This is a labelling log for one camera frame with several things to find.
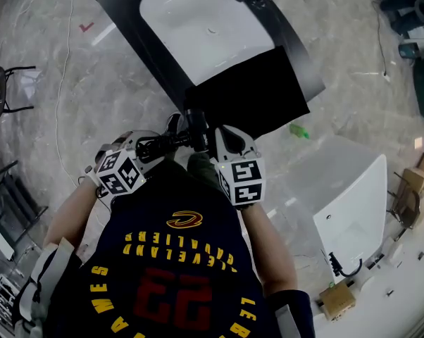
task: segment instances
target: marble floor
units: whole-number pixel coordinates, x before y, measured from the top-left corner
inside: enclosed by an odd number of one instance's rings
[[[424,119],[411,67],[399,57],[399,39],[382,15],[380,38],[388,78],[382,76],[372,1],[379,0],[275,0],[327,89],[309,103],[311,113],[297,121],[309,131],[310,140],[281,127],[257,141],[266,158],[269,187],[280,197],[267,200],[267,211],[284,204],[278,182],[289,165],[325,135],[342,135],[385,154],[392,188],[397,184],[393,172],[418,160],[422,149],[415,149],[414,141],[424,138]],[[54,211],[103,143],[131,129],[160,132],[175,110],[117,29],[100,39],[110,26],[95,0],[0,0],[0,65],[37,66],[14,75],[8,84],[12,107],[31,103],[36,109],[0,119],[2,160],[18,158],[20,176],[33,197],[49,206],[31,231],[36,242],[41,243]],[[180,160],[187,155],[181,151]],[[84,259],[94,252],[107,221],[107,210],[97,204],[80,249]],[[308,254],[308,237],[293,217],[273,216],[273,221],[295,255],[300,287],[315,296],[327,282],[316,269],[317,258]]]

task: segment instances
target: person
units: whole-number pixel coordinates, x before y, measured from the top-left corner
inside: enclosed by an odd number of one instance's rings
[[[165,134],[181,120],[172,115]],[[283,337],[314,337],[308,294],[261,205],[242,209],[259,281],[209,157],[193,154],[187,171],[166,158],[153,170],[134,194],[115,198],[93,256],[63,274],[44,335],[281,337],[277,315],[287,312]],[[45,245],[65,238],[79,247],[95,191],[86,177],[57,211]]]
[[[398,11],[414,8],[413,11],[400,16],[392,22],[392,29],[399,35],[424,26],[424,0],[384,0],[380,3],[381,11]]]

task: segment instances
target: white sink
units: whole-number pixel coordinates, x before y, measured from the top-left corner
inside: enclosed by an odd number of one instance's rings
[[[140,13],[195,85],[275,47],[235,0],[142,0]]]

